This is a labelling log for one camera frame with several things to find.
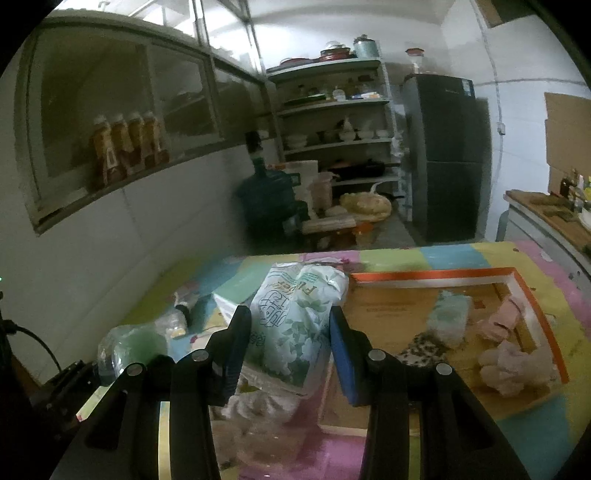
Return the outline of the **pink fluffy plush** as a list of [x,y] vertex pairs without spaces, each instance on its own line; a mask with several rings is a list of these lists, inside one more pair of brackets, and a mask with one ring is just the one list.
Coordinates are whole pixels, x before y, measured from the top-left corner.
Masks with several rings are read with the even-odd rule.
[[522,351],[507,340],[484,351],[478,358],[484,384],[503,397],[518,395],[525,388],[547,387],[559,379],[549,348]]

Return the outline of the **leopard print cloth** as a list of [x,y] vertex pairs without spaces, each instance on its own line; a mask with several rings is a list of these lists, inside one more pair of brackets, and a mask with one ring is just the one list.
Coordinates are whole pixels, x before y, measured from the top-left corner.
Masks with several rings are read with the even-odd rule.
[[407,366],[432,368],[447,362],[447,353],[451,350],[432,332],[422,332],[396,358]]

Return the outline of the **mint green soft pack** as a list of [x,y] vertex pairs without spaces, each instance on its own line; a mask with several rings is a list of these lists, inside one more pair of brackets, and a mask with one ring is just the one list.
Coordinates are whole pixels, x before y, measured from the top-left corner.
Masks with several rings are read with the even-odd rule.
[[470,296],[441,290],[429,313],[427,331],[434,333],[451,349],[458,348],[464,341],[472,307]]

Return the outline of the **floral tissue pack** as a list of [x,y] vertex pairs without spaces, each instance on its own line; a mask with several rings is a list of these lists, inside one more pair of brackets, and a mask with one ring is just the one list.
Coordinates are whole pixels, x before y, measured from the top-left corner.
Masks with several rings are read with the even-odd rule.
[[309,397],[329,362],[329,314],[345,303],[349,276],[322,263],[277,263],[253,297],[243,374],[266,392]]

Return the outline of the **clear plastic bag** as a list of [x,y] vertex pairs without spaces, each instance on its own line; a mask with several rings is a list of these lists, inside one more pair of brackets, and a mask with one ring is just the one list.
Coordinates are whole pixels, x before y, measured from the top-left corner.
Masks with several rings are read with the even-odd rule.
[[101,384],[112,384],[132,363],[147,365],[159,355],[167,356],[171,341],[187,333],[189,318],[189,309],[180,304],[152,322],[111,329],[97,349]]

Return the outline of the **orange rimmed cardboard box tray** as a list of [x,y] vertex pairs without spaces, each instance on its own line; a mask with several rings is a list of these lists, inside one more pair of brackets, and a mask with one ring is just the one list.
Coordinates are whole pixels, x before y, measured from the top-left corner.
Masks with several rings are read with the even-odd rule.
[[424,365],[441,351],[496,420],[569,381],[550,322],[512,267],[353,273],[344,313],[405,363]]

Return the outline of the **colourful patchwork table cloth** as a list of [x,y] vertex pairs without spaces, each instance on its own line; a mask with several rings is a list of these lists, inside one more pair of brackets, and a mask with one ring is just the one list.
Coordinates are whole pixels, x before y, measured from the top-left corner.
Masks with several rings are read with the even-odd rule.
[[[122,323],[149,322],[171,304],[179,287],[197,287],[205,306],[197,320],[207,327],[221,324],[221,314],[207,295],[250,264],[263,266],[263,276],[276,262],[331,255],[361,263],[369,272],[452,270],[515,267],[533,291],[555,333],[570,381],[550,400],[524,413],[500,420],[506,435],[531,479],[552,479],[566,462],[590,422],[590,294],[569,279],[558,253],[547,253],[534,241],[474,243],[411,249],[322,252],[252,256],[200,266],[197,259],[182,260],[163,275],[130,310]],[[270,475],[249,467],[229,468],[222,479],[356,479],[363,439],[321,433],[312,427],[294,469]]]

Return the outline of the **green white tissue box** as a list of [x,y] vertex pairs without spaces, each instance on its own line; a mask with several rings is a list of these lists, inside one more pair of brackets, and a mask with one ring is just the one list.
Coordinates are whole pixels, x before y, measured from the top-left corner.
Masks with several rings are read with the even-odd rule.
[[268,269],[238,272],[212,292],[212,298],[226,325],[229,325],[239,305],[249,306],[266,279]]

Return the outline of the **wooden kitchen counter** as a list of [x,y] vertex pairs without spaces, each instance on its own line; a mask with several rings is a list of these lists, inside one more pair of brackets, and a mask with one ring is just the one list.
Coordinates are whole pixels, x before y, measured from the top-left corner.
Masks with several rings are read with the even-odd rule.
[[508,190],[504,239],[531,240],[572,280],[590,279],[590,231],[558,196],[540,192]]

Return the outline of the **yellow round basket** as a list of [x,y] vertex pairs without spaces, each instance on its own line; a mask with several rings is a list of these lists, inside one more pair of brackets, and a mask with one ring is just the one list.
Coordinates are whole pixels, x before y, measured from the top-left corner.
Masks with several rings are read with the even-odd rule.
[[391,216],[391,201],[377,193],[346,193],[339,198],[339,205],[352,214],[358,222],[381,222]]

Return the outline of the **blue water jug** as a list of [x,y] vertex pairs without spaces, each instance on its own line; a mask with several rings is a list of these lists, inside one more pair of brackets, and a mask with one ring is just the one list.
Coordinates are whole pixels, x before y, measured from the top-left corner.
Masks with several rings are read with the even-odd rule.
[[238,187],[238,199],[245,213],[250,237],[256,241],[276,241],[297,231],[297,200],[293,182],[283,171],[266,168],[263,157],[252,157],[254,174]]

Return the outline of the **black refrigerator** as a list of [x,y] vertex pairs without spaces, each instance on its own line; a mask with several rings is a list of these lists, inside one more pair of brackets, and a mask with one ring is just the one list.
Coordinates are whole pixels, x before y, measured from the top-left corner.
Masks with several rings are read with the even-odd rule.
[[412,180],[413,224],[428,243],[475,237],[486,129],[473,82],[436,74],[402,86]]

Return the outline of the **grey metal shelf rack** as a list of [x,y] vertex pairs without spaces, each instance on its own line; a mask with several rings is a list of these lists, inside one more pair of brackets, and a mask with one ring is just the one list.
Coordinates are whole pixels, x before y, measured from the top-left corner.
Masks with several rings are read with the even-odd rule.
[[292,59],[267,71],[280,158],[315,166],[310,194],[328,196],[322,214],[346,194],[374,192],[401,208],[407,181],[394,99],[379,58]]

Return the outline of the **glass jar on fridge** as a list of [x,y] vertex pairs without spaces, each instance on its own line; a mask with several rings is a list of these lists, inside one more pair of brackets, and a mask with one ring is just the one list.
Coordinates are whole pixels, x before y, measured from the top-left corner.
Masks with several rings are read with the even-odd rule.
[[419,47],[411,47],[406,50],[406,54],[411,61],[413,73],[415,75],[421,74],[423,71],[425,50]]

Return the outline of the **teal pot on shelf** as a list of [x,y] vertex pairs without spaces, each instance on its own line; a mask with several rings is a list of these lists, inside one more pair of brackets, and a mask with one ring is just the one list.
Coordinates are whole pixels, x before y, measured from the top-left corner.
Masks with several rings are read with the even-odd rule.
[[378,44],[367,34],[362,34],[353,40],[353,50],[360,59],[377,59],[381,57]]

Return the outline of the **red pot on shelf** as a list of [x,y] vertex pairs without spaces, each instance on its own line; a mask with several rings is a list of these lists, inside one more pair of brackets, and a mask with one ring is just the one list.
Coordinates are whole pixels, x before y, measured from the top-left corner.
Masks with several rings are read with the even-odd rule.
[[351,50],[345,44],[338,41],[329,41],[325,44],[318,59],[320,61],[334,61],[348,59],[351,56]]

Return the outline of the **cardboard sheet on wall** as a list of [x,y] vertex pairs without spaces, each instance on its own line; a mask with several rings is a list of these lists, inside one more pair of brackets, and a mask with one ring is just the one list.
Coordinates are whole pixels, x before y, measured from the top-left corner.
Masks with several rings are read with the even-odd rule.
[[563,178],[574,170],[590,177],[590,105],[582,97],[546,92],[546,161],[548,191],[558,194]]

